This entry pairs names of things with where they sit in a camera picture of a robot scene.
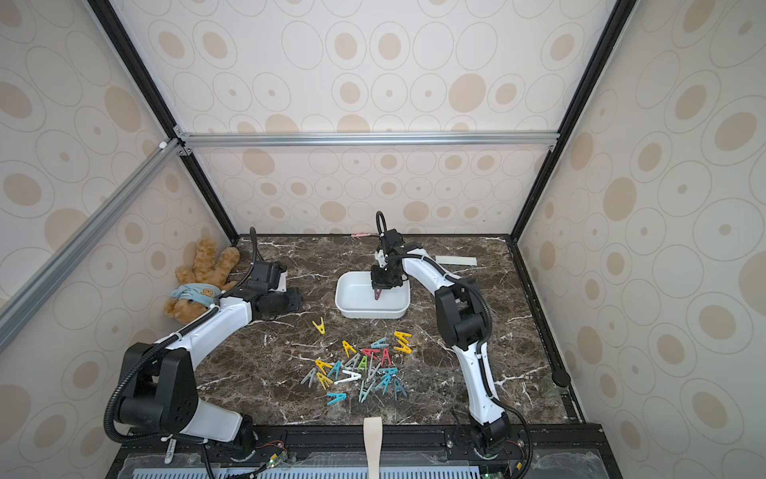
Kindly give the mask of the white clothespin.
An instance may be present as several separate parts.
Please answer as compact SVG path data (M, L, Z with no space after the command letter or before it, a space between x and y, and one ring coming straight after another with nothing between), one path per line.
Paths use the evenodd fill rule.
M335 379L334 383L335 384L347 383L347 382L359 381L360 379L361 379L361 374L359 372L356 372L350 369L341 369L339 373L339 377Z

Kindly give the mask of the beige tape strip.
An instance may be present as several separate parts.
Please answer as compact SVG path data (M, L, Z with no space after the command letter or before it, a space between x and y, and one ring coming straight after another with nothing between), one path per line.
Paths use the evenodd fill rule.
M383 422L381 417L366 417L363 421L363 440L369 479L380 478Z

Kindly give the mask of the teal clothespin bottom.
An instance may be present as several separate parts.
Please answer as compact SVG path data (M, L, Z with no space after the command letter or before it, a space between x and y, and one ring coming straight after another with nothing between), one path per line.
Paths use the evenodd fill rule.
M341 403L341 401L347 399L347 394L343 392L331 392L327 393L327 406L335 405L338 403Z

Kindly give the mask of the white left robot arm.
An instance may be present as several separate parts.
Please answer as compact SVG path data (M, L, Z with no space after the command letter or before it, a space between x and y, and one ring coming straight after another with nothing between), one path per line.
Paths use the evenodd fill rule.
M301 294L287 286L281 263L255 259L229 289L194 283L179 287L173 296L198 299L205 309L175 333L155 343L138 342L125 352L104 413L105 433L122 444L159 437L217 444L244 459L255 450L253 420L201 400L195 370L246 325L299 311Z

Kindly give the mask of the yellow clothespin pile top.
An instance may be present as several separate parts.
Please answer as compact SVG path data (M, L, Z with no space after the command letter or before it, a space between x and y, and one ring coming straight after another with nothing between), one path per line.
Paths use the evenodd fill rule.
M358 353L358 351L346 340L342 342L342 347L347 358L351 358Z

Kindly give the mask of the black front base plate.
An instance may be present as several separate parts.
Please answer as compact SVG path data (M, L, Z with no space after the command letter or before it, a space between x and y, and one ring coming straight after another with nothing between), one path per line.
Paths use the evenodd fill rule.
M154 440L120 449L110 478L618 478L604 429L533 425L491 458L465 429L386 425L375 455L359 425L260 426L255 451L237 462L221 446Z

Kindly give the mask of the brown teddy bear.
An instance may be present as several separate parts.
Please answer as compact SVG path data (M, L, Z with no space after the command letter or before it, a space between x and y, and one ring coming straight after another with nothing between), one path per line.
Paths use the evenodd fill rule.
M227 279L240 259L236 247L219 251L210 237L198 241L191 266L182 265L175 271L179 285L165 303L165 316L188 325L203 315L222 293L237 283Z

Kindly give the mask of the teal clothespin top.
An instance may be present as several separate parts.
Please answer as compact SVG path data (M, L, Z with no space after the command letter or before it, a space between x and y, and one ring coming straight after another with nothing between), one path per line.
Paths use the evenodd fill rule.
M377 341L374 341L370 345L370 347L373 348L373 349L381 349L381 348L389 347L388 339L386 337L378 339Z

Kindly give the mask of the yellow clothespin apart from pile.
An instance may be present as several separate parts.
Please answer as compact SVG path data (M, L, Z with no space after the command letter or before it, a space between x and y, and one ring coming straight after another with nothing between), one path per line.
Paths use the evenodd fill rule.
M313 324L313 326L317 329L317 331L321 335L326 335L326 326L325 326L325 322L324 322L324 318L323 317L321 317L321 319L319 319L319 323L317 323L316 321L313 321L312 324Z

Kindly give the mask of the left diagonal aluminium rail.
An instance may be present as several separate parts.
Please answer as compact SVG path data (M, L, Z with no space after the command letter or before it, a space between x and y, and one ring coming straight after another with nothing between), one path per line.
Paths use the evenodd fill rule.
M171 158L180 154L181 141L167 139L114 193L91 215L67 243L58 249L9 299L1 311L1 347L6 349L23 331L51 295L59 289L84 257L118 223L128 207L155 179Z

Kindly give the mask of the white plastic storage box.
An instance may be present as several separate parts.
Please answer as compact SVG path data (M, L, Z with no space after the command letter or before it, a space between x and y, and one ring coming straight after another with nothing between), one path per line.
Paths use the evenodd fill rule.
M383 289L377 297L369 271L349 271L336 285L335 305L347 319L401 319L410 301L409 281L402 287Z

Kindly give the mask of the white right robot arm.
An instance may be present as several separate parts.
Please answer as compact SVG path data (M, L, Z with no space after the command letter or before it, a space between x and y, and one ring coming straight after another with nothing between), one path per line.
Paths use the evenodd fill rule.
M516 439L516 432L528 433L529 425L520 411L498 397L488 359L493 322L486 299L472 279L450 273L420 243L408 243L399 231L387 227L381 213L376 227L379 247L370 273L375 297L403 287L407 279L432 293L438 333L457 355L465 379L475 450L481 457L498 455Z

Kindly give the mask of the horizontal aluminium rail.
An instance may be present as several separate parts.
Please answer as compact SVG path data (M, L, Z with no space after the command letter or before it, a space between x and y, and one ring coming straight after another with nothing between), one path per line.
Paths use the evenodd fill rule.
M375 132L300 134L187 133L181 140L192 148L223 147L396 147L460 145L554 145L556 131L518 132Z

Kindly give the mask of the yellow clothespin pile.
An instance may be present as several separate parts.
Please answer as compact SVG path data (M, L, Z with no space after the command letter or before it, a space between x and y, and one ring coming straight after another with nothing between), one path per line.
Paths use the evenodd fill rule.
M342 347L347 358L351 358L358 353L358 351L346 340L342 342Z
M315 366L321 371L322 374L327 375L331 369L333 369L334 365L327 363L321 359L317 359L315 361Z

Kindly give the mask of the grey clothespin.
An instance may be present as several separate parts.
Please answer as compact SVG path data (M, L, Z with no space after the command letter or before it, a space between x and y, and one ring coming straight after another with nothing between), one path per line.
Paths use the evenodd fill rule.
M307 387L312 387L313 383L315 382L316 375L318 373L317 367L313 367L305 377L303 377L303 380L300 382L302 385L306 385Z

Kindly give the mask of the teal clothespin left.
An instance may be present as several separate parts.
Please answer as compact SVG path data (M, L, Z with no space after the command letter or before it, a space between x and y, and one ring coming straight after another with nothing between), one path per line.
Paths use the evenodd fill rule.
M340 373L343 367L343 363L339 360L334 363L333 367L329 369L327 377L333 381L339 381Z

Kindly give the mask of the white paper strip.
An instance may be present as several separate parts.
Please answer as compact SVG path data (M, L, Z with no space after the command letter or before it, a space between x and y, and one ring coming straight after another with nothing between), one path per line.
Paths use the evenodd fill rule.
M456 255L436 255L435 261L439 265L466 265L466 267L478 265L476 257L457 257Z

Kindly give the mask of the teal clothespin right cluster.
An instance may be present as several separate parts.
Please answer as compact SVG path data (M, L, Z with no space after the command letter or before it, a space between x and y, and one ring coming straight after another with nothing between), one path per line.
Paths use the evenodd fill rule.
M375 390L380 390L383 394L385 394L391 384L394 382L394 379L398 374L398 369L396 367L389 367L385 369L379 369L378 373L379 377L375 385Z

